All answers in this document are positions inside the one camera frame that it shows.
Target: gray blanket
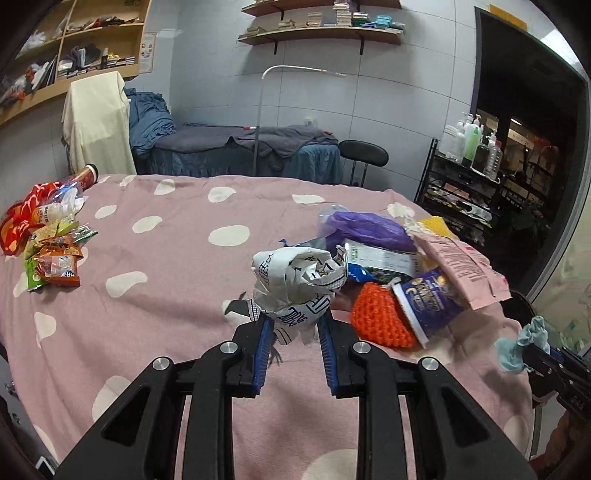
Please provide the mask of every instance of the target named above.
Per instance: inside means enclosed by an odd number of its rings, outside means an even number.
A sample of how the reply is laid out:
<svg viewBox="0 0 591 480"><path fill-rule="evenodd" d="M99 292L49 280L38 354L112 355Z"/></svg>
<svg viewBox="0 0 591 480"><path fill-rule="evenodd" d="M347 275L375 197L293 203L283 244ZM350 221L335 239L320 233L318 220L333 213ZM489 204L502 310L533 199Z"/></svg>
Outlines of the gray blanket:
<svg viewBox="0 0 591 480"><path fill-rule="evenodd" d="M291 125L290 127L261 127L259 157L274 153L288 158L309 143L337 144L339 141L315 127ZM196 153L239 145L254 151L255 131L242 127L187 124L174 135L161 138L155 147L180 153Z"/></svg>

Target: poster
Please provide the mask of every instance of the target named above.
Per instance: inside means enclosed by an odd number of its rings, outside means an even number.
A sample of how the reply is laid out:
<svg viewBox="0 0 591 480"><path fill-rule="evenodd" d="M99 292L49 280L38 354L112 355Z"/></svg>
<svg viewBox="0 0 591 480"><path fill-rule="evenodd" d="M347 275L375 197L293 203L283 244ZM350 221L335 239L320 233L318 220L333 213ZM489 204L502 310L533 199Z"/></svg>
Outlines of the poster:
<svg viewBox="0 0 591 480"><path fill-rule="evenodd" d="M154 49L156 46L156 33L144 32L142 46L139 50L139 72L149 73L154 67Z"/></svg>

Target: bed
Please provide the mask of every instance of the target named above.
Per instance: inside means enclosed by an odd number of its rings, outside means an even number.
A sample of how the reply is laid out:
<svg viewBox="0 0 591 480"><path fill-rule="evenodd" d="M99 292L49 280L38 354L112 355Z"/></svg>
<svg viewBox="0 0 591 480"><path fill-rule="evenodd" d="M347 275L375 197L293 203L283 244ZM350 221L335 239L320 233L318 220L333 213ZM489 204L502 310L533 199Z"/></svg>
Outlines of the bed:
<svg viewBox="0 0 591 480"><path fill-rule="evenodd" d="M227 307L251 294L254 253L314 238L318 213L335 203L387 215L400 202L426 216L391 190L294 179L105 176L85 194L79 219L100 233L85 247L78 289L27 293L22 262L0 260L0 340L58 462L154 358L187 361L232 337L245 320ZM347 320L338 308L334 316ZM528 377L503 372L493 347L519 329L494 304L460 315L427 350L387 351L439 359L524 451ZM262 395L233 405L236 478L354 479L357 402L330 396L317 343L278 350L283 363L269 368Z"/></svg>
<svg viewBox="0 0 591 480"><path fill-rule="evenodd" d="M286 130L263 128L261 133L272 131L271 141L281 145L284 137L279 135ZM296 138L290 150L284 150L281 155L274 149L261 151L256 176L340 183L343 173L337 141L319 130L317 133L314 138L312 135ZM146 173L196 178L228 174L251 176L254 142L233 140L245 136L253 138L254 132L243 127L185 125L155 143L148 153Z"/></svg>

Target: floor lamp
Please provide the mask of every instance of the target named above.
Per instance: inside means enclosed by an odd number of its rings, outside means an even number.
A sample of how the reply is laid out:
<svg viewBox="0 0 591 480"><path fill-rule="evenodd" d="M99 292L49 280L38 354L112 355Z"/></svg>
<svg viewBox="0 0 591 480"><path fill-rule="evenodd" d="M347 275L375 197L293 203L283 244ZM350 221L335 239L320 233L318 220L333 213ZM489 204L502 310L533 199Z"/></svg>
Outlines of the floor lamp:
<svg viewBox="0 0 591 480"><path fill-rule="evenodd" d="M265 73L262 74L261 77L261 97L259 98L259 109L258 114L256 116L256 131L255 131L255 156L252 160L252 176L256 177L256 159L258 157L258 143L259 143L259 133L261 132L261 112L262 112L262 94L265 89L265 77L267 73L274 69L293 69L293 70L304 70L305 72L319 72L319 73L326 73L328 75L333 75L335 77L346 77L344 73L338 72L330 72L329 70L323 69L313 69L311 67L298 67L295 65L275 65L265 70Z"/></svg>

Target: yellow sponge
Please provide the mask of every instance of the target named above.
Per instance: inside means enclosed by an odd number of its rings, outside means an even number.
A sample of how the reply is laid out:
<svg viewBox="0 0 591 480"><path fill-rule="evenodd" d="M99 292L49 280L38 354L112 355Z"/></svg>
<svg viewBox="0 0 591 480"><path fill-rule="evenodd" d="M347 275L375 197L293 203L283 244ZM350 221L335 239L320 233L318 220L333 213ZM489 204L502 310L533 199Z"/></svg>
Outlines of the yellow sponge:
<svg viewBox="0 0 591 480"><path fill-rule="evenodd" d="M452 233L452 231L447 227L445 220L443 220L443 218L441 217L425 218L424 220L419 220L419 223L422 223L429 230L431 230L433 233L436 233L439 236L446 236L448 238L456 237Z"/></svg>

